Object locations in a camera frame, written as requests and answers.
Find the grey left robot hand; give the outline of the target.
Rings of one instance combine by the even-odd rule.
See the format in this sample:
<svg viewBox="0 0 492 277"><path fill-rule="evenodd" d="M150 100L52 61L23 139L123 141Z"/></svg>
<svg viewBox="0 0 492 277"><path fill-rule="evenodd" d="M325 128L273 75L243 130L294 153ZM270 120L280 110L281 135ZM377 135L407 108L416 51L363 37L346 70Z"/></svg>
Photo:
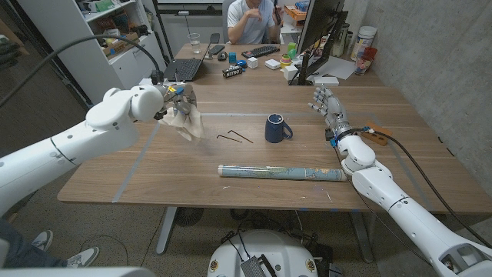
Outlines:
<svg viewBox="0 0 492 277"><path fill-rule="evenodd" d="M163 96L163 106L155 114L154 119L162 119L167 112L167 106L172 105L173 109L188 115L191 107L197 106L196 95L190 83L179 82L170 85L158 85L157 88Z"/></svg>

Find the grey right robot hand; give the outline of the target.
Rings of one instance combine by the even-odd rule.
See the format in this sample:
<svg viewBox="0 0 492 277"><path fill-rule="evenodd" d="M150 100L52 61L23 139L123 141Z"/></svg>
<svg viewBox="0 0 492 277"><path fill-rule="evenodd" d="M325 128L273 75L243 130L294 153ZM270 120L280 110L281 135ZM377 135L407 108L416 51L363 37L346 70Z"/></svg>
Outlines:
<svg viewBox="0 0 492 277"><path fill-rule="evenodd" d="M315 104L308 103L308 106L325 117L325 122L335 139L341 139L351 130L345 107L329 88L317 87L314 100Z"/></svg>

